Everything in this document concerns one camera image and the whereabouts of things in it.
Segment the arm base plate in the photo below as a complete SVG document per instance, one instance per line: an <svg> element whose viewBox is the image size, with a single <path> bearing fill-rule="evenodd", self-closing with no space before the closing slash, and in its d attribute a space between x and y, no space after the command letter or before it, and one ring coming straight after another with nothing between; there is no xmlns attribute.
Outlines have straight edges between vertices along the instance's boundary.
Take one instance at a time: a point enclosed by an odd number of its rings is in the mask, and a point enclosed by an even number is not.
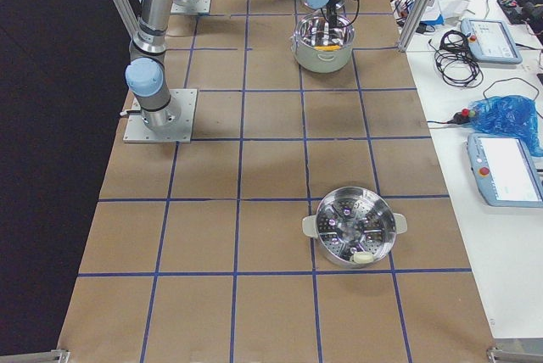
<svg viewBox="0 0 543 363"><path fill-rule="evenodd" d="M141 109L136 98L127 114L126 143L190 143L197 106L197 89L171 89L169 104L160 111Z"/></svg>
<svg viewBox="0 0 543 363"><path fill-rule="evenodd" d="M172 15L207 15L210 13L211 0L173 0Z"/></svg>

